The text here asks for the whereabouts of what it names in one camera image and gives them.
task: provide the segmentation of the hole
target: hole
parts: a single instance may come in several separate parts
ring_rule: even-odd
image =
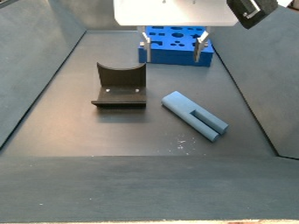
[[[154,29],[163,29],[164,27],[163,26],[154,26],[152,28]]]
[[[163,41],[152,41],[152,44],[158,44],[159,46],[162,46],[164,44]]]
[[[182,30],[183,28],[182,27],[178,27],[178,26],[174,26],[171,27],[174,30]]]
[[[192,34],[191,35],[191,37],[194,38],[194,39],[196,39],[196,38],[199,38],[202,35],[199,35],[199,34]]]
[[[172,34],[172,36],[174,36],[174,37],[176,37],[176,38],[179,39],[179,38],[182,38],[182,37],[183,37],[183,34],[182,34],[182,33],[179,33],[179,32],[175,32],[175,33]]]

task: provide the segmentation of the dark gray floor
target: dark gray floor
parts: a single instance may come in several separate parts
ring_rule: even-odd
[[[210,68],[148,64],[147,108],[98,110],[96,63],[135,67],[138,44],[135,31],[86,34],[2,157],[275,155],[216,55]],[[163,108],[175,90],[228,123],[216,143]]]
[[[2,222],[299,219],[279,157],[2,157]]]
[[[251,30],[218,28],[219,56],[281,156],[299,158],[299,14],[279,8]]]

